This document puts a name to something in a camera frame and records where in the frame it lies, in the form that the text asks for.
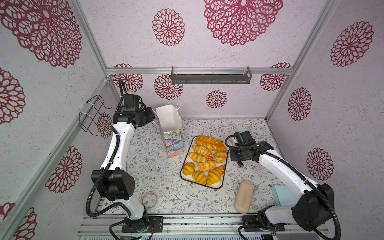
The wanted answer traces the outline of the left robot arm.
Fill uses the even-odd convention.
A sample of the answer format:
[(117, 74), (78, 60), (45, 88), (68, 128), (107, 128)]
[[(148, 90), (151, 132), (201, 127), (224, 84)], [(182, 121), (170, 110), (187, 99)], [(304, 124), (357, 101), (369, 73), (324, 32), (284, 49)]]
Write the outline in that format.
[[(127, 152), (135, 129), (143, 127), (155, 119), (151, 107), (134, 112), (131, 107), (125, 111), (116, 111), (114, 124), (111, 126), (113, 138), (108, 153), (99, 170), (92, 172), (94, 183), (86, 201), (86, 213), (89, 217), (98, 217), (113, 207), (121, 207), (130, 221), (142, 221), (148, 217), (143, 204), (133, 196), (135, 179), (127, 173)], [(104, 209), (94, 212), (91, 210), (91, 201), (98, 192), (112, 204)]]

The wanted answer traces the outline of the floral paper bag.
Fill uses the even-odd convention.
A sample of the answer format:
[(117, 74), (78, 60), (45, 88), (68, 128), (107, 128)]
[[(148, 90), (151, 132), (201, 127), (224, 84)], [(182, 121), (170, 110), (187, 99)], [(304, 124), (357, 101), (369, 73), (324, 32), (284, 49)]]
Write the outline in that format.
[(179, 114), (180, 107), (181, 104), (178, 102), (176, 106), (165, 105), (154, 110), (158, 119), (156, 124), (160, 126), (160, 132), (169, 159), (177, 157), (184, 152), (182, 118)]

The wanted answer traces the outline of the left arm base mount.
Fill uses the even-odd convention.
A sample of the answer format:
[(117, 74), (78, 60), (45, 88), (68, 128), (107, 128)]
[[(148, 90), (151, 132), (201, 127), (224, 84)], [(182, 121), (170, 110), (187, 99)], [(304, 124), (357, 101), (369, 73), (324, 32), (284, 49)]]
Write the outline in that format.
[(164, 226), (164, 217), (143, 217), (139, 220), (127, 220), (123, 223), (123, 233), (161, 233)]

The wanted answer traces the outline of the small orange bread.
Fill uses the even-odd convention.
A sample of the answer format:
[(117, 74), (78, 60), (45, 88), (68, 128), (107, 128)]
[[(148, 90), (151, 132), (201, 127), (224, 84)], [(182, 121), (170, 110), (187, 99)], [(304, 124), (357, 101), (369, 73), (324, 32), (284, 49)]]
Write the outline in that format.
[(210, 171), (216, 168), (216, 162), (215, 161), (207, 161), (204, 163), (198, 163), (198, 168), (200, 171), (205, 172), (205, 171)]

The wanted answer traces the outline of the round knotted bread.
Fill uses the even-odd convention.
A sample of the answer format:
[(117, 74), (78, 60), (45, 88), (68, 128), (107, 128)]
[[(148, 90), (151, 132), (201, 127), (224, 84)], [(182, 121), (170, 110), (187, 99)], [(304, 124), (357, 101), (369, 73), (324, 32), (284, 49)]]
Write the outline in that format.
[(227, 159), (227, 152), (218, 151), (213, 154), (213, 159), (216, 163), (224, 163)]

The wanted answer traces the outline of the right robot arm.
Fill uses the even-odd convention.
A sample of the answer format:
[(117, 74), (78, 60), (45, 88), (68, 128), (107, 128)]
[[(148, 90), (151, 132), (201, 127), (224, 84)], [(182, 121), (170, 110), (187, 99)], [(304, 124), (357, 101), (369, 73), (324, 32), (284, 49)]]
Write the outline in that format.
[(317, 228), (328, 220), (335, 226), (334, 240), (342, 236), (341, 224), (334, 209), (334, 191), (328, 184), (311, 180), (281, 157), (265, 141), (244, 140), (237, 137), (234, 145), (225, 142), (235, 162), (254, 161), (272, 172), (297, 199), (295, 205), (269, 206), (260, 210), (255, 228), (274, 229), (285, 225), (298, 225), (307, 232), (315, 232), (320, 238), (328, 237)]

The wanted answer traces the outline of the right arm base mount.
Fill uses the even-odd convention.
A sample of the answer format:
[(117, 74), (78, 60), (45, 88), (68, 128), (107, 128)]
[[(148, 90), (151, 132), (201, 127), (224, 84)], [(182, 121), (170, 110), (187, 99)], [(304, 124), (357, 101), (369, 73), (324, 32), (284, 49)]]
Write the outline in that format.
[(271, 224), (259, 215), (243, 215), (242, 221), (245, 232), (279, 232), (285, 231), (284, 225)]

